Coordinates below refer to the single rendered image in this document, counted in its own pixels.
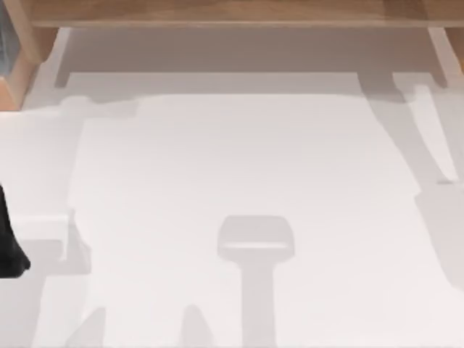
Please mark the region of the wooden cupboard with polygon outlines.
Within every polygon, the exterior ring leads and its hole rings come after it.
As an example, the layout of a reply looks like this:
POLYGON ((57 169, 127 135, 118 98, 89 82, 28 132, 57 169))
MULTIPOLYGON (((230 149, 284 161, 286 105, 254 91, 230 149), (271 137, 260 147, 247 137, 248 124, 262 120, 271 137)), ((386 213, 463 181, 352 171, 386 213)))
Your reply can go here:
POLYGON ((464 0, 0 0, 28 58, 59 28, 159 26, 444 28, 464 72, 464 0))

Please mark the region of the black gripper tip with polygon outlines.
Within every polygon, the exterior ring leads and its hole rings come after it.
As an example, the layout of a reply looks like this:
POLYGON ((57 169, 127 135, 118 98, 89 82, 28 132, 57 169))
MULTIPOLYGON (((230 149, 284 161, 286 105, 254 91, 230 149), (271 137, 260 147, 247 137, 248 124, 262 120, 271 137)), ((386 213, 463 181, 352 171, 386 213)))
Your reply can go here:
POLYGON ((3 186, 0 185, 0 278, 19 278, 30 266, 31 262, 12 229, 3 186))

